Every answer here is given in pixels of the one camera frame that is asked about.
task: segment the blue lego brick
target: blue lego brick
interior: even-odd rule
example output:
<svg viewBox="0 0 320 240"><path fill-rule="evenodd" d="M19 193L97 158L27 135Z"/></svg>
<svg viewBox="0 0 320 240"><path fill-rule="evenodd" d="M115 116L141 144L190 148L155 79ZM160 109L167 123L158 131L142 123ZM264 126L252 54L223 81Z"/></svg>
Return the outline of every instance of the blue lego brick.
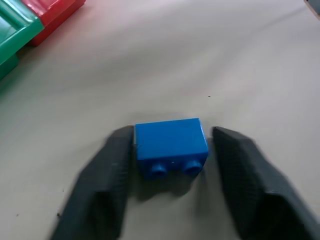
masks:
<svg viewBox="0 0 320 240"><path fill-rule="evenodd" d="M137 166L148 179L169 171L196 175L208 157L199 118L137 124L135 139Z"/></svg>

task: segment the beige table surface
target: beige table surface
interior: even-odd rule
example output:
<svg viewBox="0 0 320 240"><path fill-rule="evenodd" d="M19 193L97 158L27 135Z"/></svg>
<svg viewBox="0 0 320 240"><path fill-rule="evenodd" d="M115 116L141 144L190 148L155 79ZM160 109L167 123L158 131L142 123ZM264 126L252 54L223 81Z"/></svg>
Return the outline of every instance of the beige table surface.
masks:
<svg viewBox="0 0 320 240"><path fill-rule="evenodd" d="M319 73L302 0L87 0L1 83L1 240L46 239L113 129L193 117L255 138L320 216ZM123 239L236 239L218 180L140 186Z"/></svg>

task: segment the lego stud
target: lego stud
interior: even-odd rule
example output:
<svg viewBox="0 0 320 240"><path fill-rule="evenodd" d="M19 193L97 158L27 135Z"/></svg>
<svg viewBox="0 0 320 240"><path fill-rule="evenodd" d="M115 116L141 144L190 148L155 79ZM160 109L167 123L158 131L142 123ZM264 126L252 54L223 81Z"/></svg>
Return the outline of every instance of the lego stud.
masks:
<svg viewBox="0 0 320 240"><path fill-rule="evenodd" d="M199 161L190 160L183 165L182 172L187 175L197 175L201 172L202 168L203 167Z"/></svg>
<svg viewBox="0 0 320 240"><path fill-rule="evenodd" d="M149 178L157 179L157 178L163 178L168 175L168 171L166 167L163 164L157 163L154 164L149 171Z"/></svg>

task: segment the green plastic tray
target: green plastic tray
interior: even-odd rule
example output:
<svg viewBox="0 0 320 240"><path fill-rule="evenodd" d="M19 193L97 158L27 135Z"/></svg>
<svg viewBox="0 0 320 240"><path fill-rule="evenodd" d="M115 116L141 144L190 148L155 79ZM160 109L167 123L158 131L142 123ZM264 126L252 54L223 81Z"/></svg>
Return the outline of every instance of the green plastic tray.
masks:
<svg viewBox="0 0 320 240"><path fill-rule="evenodd" d="M43 29L22 2L0 0L0 79L18 64L16 52Z"/></svg>

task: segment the red plastic tray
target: red plastic tray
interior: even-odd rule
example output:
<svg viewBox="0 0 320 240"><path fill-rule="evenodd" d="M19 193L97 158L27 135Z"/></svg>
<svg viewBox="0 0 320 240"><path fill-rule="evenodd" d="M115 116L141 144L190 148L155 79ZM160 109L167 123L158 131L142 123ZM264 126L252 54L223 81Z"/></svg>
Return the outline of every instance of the red plastic tray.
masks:
<svg viewBox="0 0 320 240"><path fill-rule="evenodd" d="M86 0L22 0L41 20L44 25L42 30L29 44L38 46Z"/></svg>

